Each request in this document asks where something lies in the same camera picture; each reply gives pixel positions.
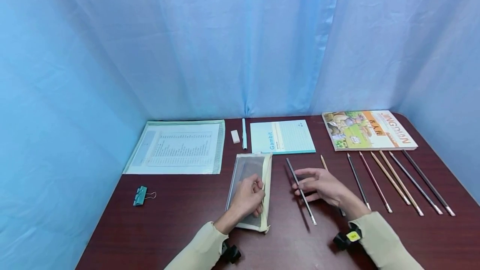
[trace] document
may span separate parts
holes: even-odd
[[[219,174],[225,122],[149,121],[123,174]]]

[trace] yellow sticker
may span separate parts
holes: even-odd
[[[358,241],[360,239],[360,235],[357,232],[349,232],[347,233],[347,238],[351,241]]]

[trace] person's right hand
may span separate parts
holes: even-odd
[[[295,174],[310,176],[299,181],[300,186],[292,185],[295,195],[300,195],[299,189],[303,193],[314,192],[305,196],[308,202],[323,199],[329,204],[344,210],[349,220],[358,219],[371,213],[367,206],[328,170],[306,168],[295,170]]]
[[[315,192],[306,195],[308,202],[323,199],[327,203],[339,207],[345,197],[355,196],[344,184],[338,181],[328,170],[320,168],[306,168],[295,170],[296,175],[308,175],[309,178],[299,181],[300,186],[293,184],[295,195],[300,195],[299,189],[303,193]]]

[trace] green binder clip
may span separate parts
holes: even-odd
[[[143,185],[141,185],[137,189],[137,194],[135,195],[135,199],[133,200],[133,206],[136,207],[136,206],[139,206],[139,205],[143,205],[143,202],[146,199],[148,199],[148,198],[155,199],[155,197],[157,197],[157,192],[147,193],[147,187],[144,187]]]

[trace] hand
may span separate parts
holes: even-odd
[[[295,170],[296,175],[309,175],[311,177],[299,181],[300,186],[293,184],[292,188],[295,195],[300,195],[299,189],[303,193],[315,192],[306,196],[308,202],[323,199],[333,206],[340,206],[342,198],[350,195],[352,192],[338,181],[328,170],[319,168],[306,168]]]
[[[243,217],[251,213],[258,217],[262,213],[262,200],[265,197],[262,188],[263,182],[256,174],[239,182],[230,209],[237,210]]]
[[[258,217],[262,213],[262,200],[265,197],[262,188],[263,182],[256,174],[239,182],[230,208],[213,223],[215,228],[227,235],[246,216],[253,213]]]
[[[311,177],[299,181],[299,185],[293,184],[295,195],[314,192],[306,195],[305,199],[310,202],[317,199],[323,199],[327,203],[340,207],[347,214],[347,219],[354,220],[364,215],[368,215],[371,211],[355,194],[352,193],[344,184],[338,181],[328,170],[325,169],[298,169],[296,175],[310,175]]]

